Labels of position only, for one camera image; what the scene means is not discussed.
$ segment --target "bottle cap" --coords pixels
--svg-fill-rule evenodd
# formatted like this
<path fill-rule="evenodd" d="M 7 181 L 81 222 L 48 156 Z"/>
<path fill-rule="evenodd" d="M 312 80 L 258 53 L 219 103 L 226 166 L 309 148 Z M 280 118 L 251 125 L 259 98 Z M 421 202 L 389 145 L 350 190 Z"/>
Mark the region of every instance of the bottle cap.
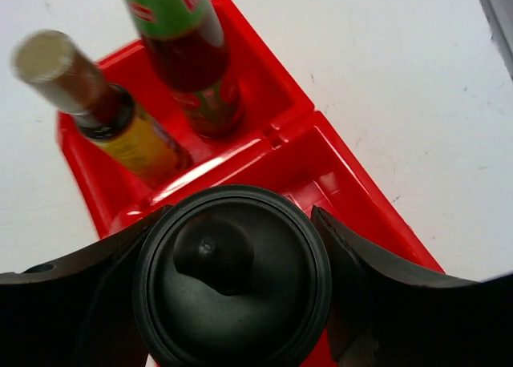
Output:
<path fill-rule="evenodd" d="M 84 115 L 107 81 L 99 68 L 57 30 L 29 35 L 14 52 L 14 73 L 59 110 Z"/>

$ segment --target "white surface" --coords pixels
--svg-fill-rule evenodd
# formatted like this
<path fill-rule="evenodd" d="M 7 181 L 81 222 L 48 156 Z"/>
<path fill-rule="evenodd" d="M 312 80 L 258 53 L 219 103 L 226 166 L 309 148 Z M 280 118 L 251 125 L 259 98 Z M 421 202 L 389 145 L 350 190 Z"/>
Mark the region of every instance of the white surface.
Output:
<path fill-rule="evenodd" d="M 441 265 L 513 269 L 513 85 L 478 0 L 234 0 Z M 51 106 L 12 78 L 38 28 L 92 57 L 131 41 L 121 0 L 2 0 L 0 272 L 95 240 Z"/>

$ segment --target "red plastic tray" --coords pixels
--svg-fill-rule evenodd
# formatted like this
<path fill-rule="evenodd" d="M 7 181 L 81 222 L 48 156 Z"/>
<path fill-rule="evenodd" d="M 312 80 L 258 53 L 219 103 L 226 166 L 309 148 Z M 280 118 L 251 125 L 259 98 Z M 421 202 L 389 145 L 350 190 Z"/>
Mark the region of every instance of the red plastic tray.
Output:
<path fill-rule="evenodd" d="M 232 49 L 246 118 L 235 135 L 202 139 L 187 125 L 134 42 L 100 66 L 126 87 L 193 158 L 184 174 L 151 190 L 86 141 L 68 115 L 58 137 L 99 237 L 117 232 L 163 204 L 214 185 L 251 184 L 289 197 L 305 213 L 333 213 L 355 232 L 414 263 L 439 270 L 326 118 L 258 37 L 230 0 L 213 0 Z M 323 335 L 303 366 L 335 366 Z"/>

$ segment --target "green label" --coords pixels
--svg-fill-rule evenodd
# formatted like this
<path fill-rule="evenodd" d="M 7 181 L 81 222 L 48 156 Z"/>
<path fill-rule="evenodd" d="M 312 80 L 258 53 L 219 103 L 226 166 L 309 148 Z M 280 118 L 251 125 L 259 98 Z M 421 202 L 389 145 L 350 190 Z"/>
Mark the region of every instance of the green label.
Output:
<path fill-rule="evenodd" d="M 239 107 L 239 87 L 230 73 L 197 92 L 172 92 L 189 123 L 199 133 L 215 134 L 233 123 Z"/>
<path fill-rule="evenodd" d="M 127 0 L 140 33 L 156 38 L 174 38 L 195 28 L 209 0 Z"/>

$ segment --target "sauce bottle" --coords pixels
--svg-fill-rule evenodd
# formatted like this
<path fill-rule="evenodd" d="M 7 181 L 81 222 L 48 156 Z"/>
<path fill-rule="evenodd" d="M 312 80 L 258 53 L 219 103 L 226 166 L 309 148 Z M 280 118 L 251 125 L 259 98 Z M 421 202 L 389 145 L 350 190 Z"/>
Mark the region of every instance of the sauce bottle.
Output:
<path fill-rule="evenodd" d="M 192 129 L 231 132 L 242 116 L 230 52 L 210 0 L 126 0 L 153 68 Z"/>
<path fill-rule="evenodd" d="M 14 73 L 62 112 L 94 145 L 154 188 L 185 169 L 188 153 L 119 85 L 57 30 L 29 36 Z"/>

